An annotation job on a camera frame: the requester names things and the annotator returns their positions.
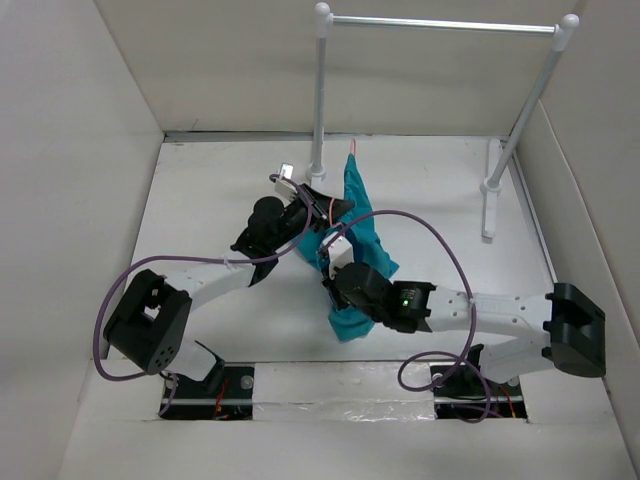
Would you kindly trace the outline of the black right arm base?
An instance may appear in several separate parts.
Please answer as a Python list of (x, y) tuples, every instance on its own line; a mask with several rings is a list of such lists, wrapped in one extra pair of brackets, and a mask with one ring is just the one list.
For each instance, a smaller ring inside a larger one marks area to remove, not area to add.
[(450, 377), (433, 390), (435, 418), (474, 423), (482, 416), (487, 402), (490, 402), (487, 420), (528, 419), (518, 378), (502, 384), (486, 380), (486, 384), (491, 394), (489, 399), (479, 377), (461, 363)]

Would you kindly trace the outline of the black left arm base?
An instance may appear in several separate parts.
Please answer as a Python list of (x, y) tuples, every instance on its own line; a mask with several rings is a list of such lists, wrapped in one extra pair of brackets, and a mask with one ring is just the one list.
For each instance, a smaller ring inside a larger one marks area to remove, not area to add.
[(184, 375), (177, 376), (174, 388), (165, 379), (160, 417), (176, 421), (248, 421), (253, 419), (255, 365), (231, 363), (212, 391)]

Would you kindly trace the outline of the teal t shirt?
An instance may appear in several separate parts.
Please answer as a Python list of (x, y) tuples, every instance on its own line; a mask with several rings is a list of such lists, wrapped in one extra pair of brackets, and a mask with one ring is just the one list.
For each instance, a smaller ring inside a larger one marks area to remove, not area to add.
[[(343, 171), (343, 198), (355, 203), (354, 208), (341, 217), (340, 222), (343, 224), (373, 211), (365, 183), (353, 154), (348, 155)], [(325, 265), (325, 262), (317, 255), (325, 236), (326, 233), (323, 232), (309, 231), (297, 245), (297, 252), (301, 257), (318, 271)], [(348, 230), (346, 239), (353, 246), (354, 259), (357, 262), (370, 265), (387, 279), (390, 279), (398, 271), (399, 265), (391, 259), (382, 246), (372, 217), (360, 221)], [(340, 342), (349, 342), (364, 337), (374, 327), (373, 320), (352, 307), (343, 310), (331, 307), (328, 321)]]

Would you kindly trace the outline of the pink wire hanger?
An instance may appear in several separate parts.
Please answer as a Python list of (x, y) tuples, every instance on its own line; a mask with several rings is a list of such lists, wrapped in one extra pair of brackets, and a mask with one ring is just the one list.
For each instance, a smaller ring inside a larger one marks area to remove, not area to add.
[[(350, 139), (350, 147), (349, 147), (348, 156), (355, 156), (356, 155), (356, 149), (357, 149), (357, 142), (356, 142), (356, 139), (354, 137), (352, 137)], [(337, 201), (337, 199), (335, 197), (333, 197), (329, 202), (328, 219), (329, 219), (329, 224), (330, 224), (331, 228), (336, 227), (337, 225), (340, 224), (340, 222), (337, 221), (336, 217), (334, 216), (334, 207), (336, 205), (336, 201)]]

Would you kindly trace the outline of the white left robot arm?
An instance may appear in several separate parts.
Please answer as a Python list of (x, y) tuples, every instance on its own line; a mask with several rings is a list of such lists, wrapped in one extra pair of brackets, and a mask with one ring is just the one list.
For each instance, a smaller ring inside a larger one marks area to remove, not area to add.
[(192, 311), (264, 280), (282, 247), (306, 233), (325, 232), (355, 203), (321, 194), (307, 184), (275, 183), (277, 196), (257, 200), (247, 226), (227, 256), (197, 259), (193, 267), (161, 276), (142, 270), (131, 280), (103, 330), (106, 342), (146, 375), (167, 372), (188, 378), (201, 396), (222, 387), (223, 360), (184, 337)]

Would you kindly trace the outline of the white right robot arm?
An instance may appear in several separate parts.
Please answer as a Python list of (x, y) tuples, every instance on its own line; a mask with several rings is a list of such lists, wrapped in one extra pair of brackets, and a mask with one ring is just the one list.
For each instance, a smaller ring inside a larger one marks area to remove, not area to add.
[(523, 374), (555, 368), (583, 378), (606, 374), (604, 311), (570, 283), (545, 295), (467, 295), (429, 282), (386, 279), (352, 262), (323, 279), (335, 307), (348, 307), (399, 333), (474, 329), (504, 336), (467, 353), (462, 381), (474, 393)]

